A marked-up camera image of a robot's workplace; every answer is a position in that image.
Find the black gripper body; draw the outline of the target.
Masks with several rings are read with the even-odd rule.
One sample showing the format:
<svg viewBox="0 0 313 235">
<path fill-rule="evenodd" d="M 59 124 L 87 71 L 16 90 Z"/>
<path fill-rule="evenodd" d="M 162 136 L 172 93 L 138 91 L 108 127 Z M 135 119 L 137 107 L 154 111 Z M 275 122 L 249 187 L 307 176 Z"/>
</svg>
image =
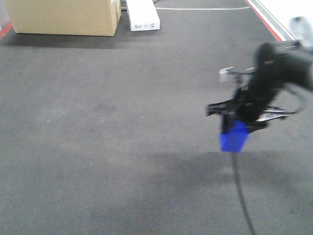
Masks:
<svg viewBox="0 0 313 235">
<path fill-rule="evenodd" d="M 220 103 L 206 106 L 206 115 L 222 117 L 222 133 L 228 133 L 236 122 L 241 123 L 248 133 L 265 129 L 268 122 L 274 119 L 284 119 L 289 114 L 278 106 L 270 106 L 284 82 L 264 73 L 252 72 L 251 78 L 244 83 L 244 73 L 228 72 L 234 75 L 237 88 L 234 96 Z"/>
</svg>

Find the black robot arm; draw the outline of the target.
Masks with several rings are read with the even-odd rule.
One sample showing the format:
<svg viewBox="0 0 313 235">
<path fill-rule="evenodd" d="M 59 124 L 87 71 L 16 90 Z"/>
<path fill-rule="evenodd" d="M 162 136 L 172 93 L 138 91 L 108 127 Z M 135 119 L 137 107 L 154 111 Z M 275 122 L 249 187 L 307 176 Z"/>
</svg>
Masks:
<svg viewBox="0 0 313 235">
<path fill-rule="evenodd" d="M 264 43 L 256 51 L 255 68 L 237 72 L 232 68 L 221 71 L 232 75 L 237 88 L 230 100 L 208 104 L 205 115 L 223 117 L 222 132 L 233 121 L 243 122 L 250 132 L 266 128 L 273 119 L 284 119 L 301 111 L 287 112 L 270 103 L 286 84 L 313 90 L 313 51 L 298 40 Z"/>
</svg>

